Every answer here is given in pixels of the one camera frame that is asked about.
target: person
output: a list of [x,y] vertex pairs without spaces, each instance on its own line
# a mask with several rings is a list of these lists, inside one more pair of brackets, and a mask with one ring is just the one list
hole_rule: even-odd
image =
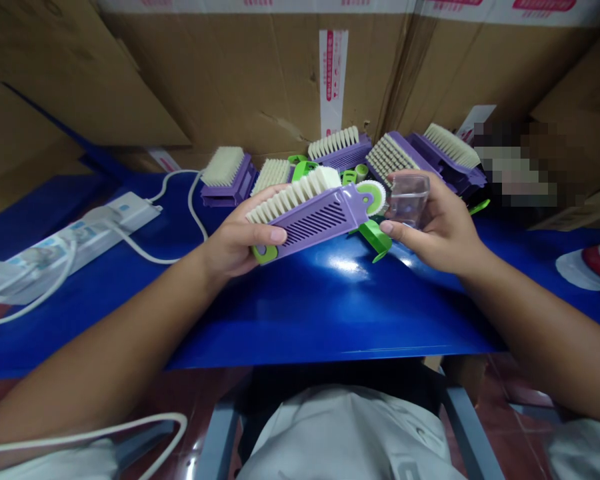
[[[565,479],[600,478],[600,326],[494,255],[478,237],[462,200],[430,178],[426,226],[419,231],[384,221],[381,229],[422,262],[457,275],[528,378],[586,418],[550,448],[554,473]],[[120,423],[228,280],[257,266],[249,246],[285,242],[284,229],[245,219],[247,211],[281,188],[271,187],[238,206],[208,242],[18,383],[0,403],[0,444]],[[85,454],[89,448],[74,451]],[[50,473],[60,468],[57,454],[2,453],[0,479],[60,478]],[[64,477],[115,474],[110,467],[98,470],[93,458],[88,464],[88,472]],[[364,386],[328,385],[282,402],[239,473],[239,480],[291,478],[462,476],[451,466],[434,413]]]

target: blue tabletop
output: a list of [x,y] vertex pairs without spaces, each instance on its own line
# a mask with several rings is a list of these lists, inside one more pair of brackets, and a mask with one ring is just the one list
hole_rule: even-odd
[[[131,190],[158,192],[162,175],[138,175]],[[174,258],[202,236],[186,204],[191,175],[176,175],[164,211],[133,238]],[[230,212],[195,210],[209,232]],[[506,219],[475,218],[484,242],[522,272],[600,323],[600,293],[555,270],[563,253],[600,242],[600,230],[524,231]],[[227,367],[486,353],[504,344],[458,280],[424,266],[401,245],[372,264],[359,235],[316,245],[234,280],[182,342],[169,368]],[[20,377],[148,285],[164,266],[120,243],[72,275],[34,312],[0,326],[0,378]]]

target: fingernail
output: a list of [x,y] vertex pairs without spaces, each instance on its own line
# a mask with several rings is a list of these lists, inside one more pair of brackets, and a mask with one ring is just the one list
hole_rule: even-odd
[[282,243],[284,242],[286,236],[287,232],[285,232],[281,228],[276,228],[271,232],[271,241],[274,243]]
[[380,230],[389,235],[393,230],[393,224],[389,221],[384,221],[380,224]]

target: clear plastic cup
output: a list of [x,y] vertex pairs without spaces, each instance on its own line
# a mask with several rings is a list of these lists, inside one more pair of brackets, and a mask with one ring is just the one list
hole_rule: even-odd
[[396,175],[393,178],[386,217],[412,228],[420,227],[420,217],[429,198],[429,177]]

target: person's left hand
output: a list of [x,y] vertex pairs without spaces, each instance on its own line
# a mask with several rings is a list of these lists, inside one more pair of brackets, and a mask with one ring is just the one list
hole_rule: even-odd
[[258,265],[252,245],[282,245],[287,232],[280,227],[250,223],[246,214],[287,185],[274,185],[245,200],[231,212],[209,240],[199,248],[204,250],[204,262],[209,273],[221,277],[238,277]]

